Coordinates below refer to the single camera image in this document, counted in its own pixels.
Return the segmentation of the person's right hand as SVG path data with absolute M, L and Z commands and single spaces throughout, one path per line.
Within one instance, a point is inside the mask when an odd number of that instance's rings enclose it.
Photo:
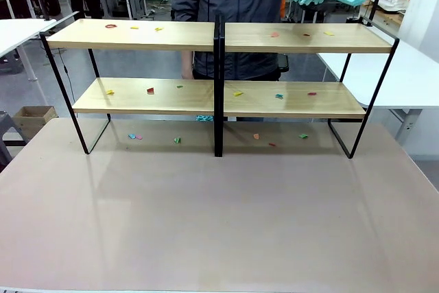
M 185 80 L 193 79 L 193 52 L 192 51 L 182 51 L 182 78 Z

